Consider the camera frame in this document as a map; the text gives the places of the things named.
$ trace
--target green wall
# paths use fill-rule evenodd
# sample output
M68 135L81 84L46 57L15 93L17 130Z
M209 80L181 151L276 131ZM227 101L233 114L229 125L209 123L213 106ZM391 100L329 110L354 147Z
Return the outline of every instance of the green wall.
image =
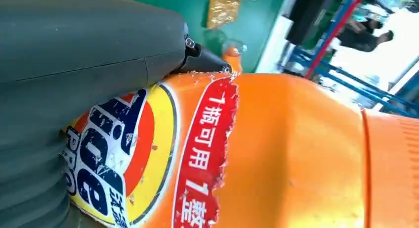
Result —
M221 44L226 38L244 42L248 51L242 58L243 68L245 72L254 72L283 0L243 0L236 22L218 31L205 28L209 0L136 1L178 12L188 24L192 39L217 54L221 54Z

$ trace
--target dark green machine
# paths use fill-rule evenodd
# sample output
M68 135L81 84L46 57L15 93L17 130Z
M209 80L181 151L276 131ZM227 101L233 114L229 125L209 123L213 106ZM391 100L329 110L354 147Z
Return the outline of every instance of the dark green machine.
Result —
M0 0L0 228L78 227L61 129L174 72L228 71L180 15L131 0Z

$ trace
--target orange plastic bottle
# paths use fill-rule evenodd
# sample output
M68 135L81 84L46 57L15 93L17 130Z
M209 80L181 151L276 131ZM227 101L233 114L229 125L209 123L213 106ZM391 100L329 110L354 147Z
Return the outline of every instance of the orange plastic bottle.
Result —
M418 128L297 77L175 75L67 129L69 193L109 227L416 227Z

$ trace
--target shredded label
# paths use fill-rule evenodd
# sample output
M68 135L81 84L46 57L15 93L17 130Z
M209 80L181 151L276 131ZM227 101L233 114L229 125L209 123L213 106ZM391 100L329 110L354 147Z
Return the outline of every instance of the shredded label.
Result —
M210 83L198 104L181 158L173 204L175 228L210 227L217 222L212 192L221 186L227 135L237 109L237 85L230 78Z

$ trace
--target blue metal rack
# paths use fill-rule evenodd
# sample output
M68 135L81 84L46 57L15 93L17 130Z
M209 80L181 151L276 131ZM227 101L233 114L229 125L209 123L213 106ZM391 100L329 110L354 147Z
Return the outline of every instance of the blue metal rack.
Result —
M297 62L299 64L301 64L303 67L308 67L311 64L311 59L313 59L313 55L306 52L305 50L299 48L299 47L295 47L294 51L289 59L290 62ZM342 74L354 81L356 81L357 83L361 84L364 86L364 88L360 88L357 86L354 86L342 79L340 79L339 77L333 75L330 73L330 71L333 70L339 74ZM325 62L325 61L321 61L320 65L315 69L315 74L319 74L322 75L323 77L329 78L355 92L357 92L358 94L376 102L376 103L381 103L382 105L384 105L384 108L388 111L392 111L394 113L397 113L399 115L403 115L406 117L413 117L413 118L419 118L419 115L411 113L411 112L407 112L393 104L391 104L390 102L397 102L399 104L402 104L404 106L406 106L407 108L413 108L415 110L418 110L419 112L419 107L413 103L410 103L404 99L402 99L401 97L395 96L393 94L390 94L386 91L381 90L380 88L371 85L351 74L349 74L348 72L342 70L341 68L332 66L330 63Z
M383 91L378 87L373 86L349 74L341 68L332 66L330 63L321 60L332 38L335 37L339 29L341 29L344 26L344 23L346 23L348 16L352 13L354 7L360 1L361 0L346 0L346 2L341 6L340 10L336 14L335 21L334 23L332 23L331 27L327 31L323 43L316 49L316 52L314 54L310 54L296 46L291 53L289 62L297 62L301 64L304 68L309 69L309 72L307 73L308 77L317 74L322 75L323 77L329 78L376 103L381 103L385 111L391 111L393 113L397 113L399 115L407 117L419 118L418 114L412 113L411 111L408 112L400 107L397 107L396 105L393 105L392 102L402 104L406 108L412 108L414 109L414 111L419 112L419 107L417 105L404 100L400 96L395 96L386 91ZM330 74L331 70L356 81L363 87L357 87L340 79L339 77L336 77L335 75Z

